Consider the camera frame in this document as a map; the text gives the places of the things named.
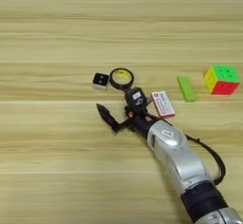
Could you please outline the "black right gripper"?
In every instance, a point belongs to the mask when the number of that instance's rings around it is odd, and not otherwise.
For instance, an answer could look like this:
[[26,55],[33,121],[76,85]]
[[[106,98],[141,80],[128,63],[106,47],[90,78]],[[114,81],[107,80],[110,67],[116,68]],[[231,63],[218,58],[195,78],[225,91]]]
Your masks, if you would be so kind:
[[[123,88],[122,91],[128,92],[132,89],[133,88],[131,87],[127,87]],[[142,109],[140,112],[135,112],[130,107],[126,106],[124,109],[127,119],[122,123],[118,123],[105,106],[97,103],[97,109],[102,119],[112,128],[114,132],[119,132],[123,128],[127,128],[133,132],[141,134],[144,138],[147,138],[149,129],[152,127],[152,125],[159,121],[159,117],[150,114],[147,109]]]

